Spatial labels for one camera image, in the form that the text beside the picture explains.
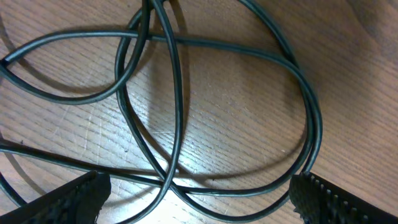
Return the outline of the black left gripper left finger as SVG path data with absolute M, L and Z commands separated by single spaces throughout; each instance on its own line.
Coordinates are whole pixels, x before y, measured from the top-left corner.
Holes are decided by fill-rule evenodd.
M 96 223 L 111 194 L 109 174 L 90 171 L 1 216 L 1 223 Z

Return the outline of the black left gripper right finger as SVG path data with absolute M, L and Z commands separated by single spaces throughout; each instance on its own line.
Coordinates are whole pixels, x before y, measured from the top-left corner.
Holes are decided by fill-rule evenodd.
M 397 217 L 311 173 L 293 175 L 289 197 L 307 224 L 397 224 Z

